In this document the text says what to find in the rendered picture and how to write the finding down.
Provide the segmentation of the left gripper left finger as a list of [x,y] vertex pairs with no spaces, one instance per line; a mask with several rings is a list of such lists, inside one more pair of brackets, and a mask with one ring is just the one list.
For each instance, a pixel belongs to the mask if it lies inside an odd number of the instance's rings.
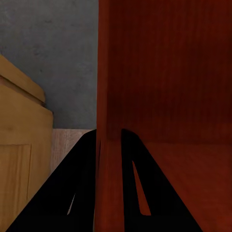
[[96,130],[85,133],[6,232],[92,232]]

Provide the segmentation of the storage box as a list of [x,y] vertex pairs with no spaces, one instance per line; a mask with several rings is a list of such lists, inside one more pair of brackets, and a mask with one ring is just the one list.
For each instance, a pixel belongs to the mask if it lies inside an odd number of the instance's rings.
[[125,232],[122,129],[203,232],[232,232],[232,0],[99,0],[95,232]]

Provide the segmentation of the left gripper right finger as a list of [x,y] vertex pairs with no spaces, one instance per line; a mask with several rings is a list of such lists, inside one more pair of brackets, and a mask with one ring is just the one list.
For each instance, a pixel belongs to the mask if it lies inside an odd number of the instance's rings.
[[[125,232],[203,232],[140,137],[121,130]],[[151,216],[140,213],[134,161]]]

